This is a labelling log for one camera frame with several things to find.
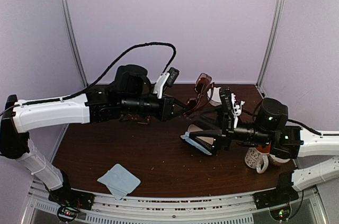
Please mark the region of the black glasses case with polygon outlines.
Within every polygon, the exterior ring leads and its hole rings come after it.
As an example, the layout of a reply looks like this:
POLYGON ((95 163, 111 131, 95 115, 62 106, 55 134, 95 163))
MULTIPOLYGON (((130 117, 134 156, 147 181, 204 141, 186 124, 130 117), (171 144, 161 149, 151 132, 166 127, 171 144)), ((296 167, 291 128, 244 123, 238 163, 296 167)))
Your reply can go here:
POLYGON ((196 120, 188 126, 186 132, 181 135, 180 138, 206 155, 216 155, 217 150, 215 146, 213 146, 213 143, 216 141, 214 137, 193 135, 194 132, 202 132, 215 129, 215 127, 203 121, 196 120))

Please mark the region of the dark brown sunglasses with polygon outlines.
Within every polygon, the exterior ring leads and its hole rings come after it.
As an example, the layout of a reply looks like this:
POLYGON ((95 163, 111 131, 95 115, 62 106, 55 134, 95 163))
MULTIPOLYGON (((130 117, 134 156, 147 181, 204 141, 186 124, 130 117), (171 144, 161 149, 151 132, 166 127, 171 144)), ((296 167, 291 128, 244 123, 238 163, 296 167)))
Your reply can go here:
POLYGON ((206 73, 201 73, 194 85, 196 97, 187 100, 188 109, 183 113, 185 117, 192 115, 194 112, 202 109, 209 101, 208 91, 213 92, 214 82, 212 77, 206 73))

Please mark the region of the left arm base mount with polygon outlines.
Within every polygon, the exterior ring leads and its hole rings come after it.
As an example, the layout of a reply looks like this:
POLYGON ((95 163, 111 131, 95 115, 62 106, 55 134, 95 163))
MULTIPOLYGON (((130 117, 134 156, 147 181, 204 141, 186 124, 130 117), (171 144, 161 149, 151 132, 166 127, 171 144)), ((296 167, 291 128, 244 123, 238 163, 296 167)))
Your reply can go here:
POLYGON ((56 190, 50 190, 46 186, 49 196, 48 200, 56 202, 59 205, 57 218, 62 223, 74 221, 81 210, 91 210, 94 203, 95 195, 90 192, 73 190, 67 174, 61 171, 63 177, 62 187, 56 190))

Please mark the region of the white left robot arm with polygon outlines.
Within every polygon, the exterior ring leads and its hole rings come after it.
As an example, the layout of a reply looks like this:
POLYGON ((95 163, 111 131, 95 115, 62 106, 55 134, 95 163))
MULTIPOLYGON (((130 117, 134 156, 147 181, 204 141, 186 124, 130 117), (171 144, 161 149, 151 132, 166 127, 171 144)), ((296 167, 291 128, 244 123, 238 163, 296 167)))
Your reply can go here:
POLYGON ((11 95, 1 119, 1 153, 22 163, 49 190, 55 191, 63 204, 71 205, 76 201, 76 193, 70 189, 66 174, 37 150, 29 131, 60 124, 100 123, 125 114, 170 120, 188 110, 186 104, 164 93, 178 75, 177 69, 170 68, 151 84, 145 68, 124 65, 118 68, 111 84, 90 86, 74 97, 25 101, 11 95))

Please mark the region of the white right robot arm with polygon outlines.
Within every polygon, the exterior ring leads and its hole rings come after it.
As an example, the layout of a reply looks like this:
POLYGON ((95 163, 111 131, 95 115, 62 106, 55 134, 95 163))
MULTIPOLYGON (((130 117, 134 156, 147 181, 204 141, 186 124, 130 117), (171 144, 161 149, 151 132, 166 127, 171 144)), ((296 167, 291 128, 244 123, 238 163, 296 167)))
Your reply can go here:
POLYGON ((262 99, 252 122, 238 120, 241 107, 223 101, 215 107, 214 123, 195 121, 181 138, 206 155, 215 155, 220 149, 228 150, 234 141, 246 147, 269 147, 270 154, 279 159, 330 156, 308 168, 280 174, 271 195, 275 203, 283 203, 292 195, 292 189, 299 192, 338 178, 337 132, 315 131, 289 120, 288 107, 272 98, 262 99))

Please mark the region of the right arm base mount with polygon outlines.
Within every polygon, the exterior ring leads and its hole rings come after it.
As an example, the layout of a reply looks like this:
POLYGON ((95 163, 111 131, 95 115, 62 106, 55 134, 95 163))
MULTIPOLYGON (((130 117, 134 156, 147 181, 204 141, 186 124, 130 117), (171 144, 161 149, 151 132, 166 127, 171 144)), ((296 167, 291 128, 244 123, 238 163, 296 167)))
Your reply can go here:
POLYGON ((292 188, 293 173, 294 171, 280 174, 275 188, 253 194, 256 208, 258 210, 269 208, 271 218, 279 223, 290 221, 300 211, 304 201, 304 191, 301 191, 300 198, 299 192, 292 188), (293 210, 291 202, 298 199, 300 204, 296 210, 293 210))

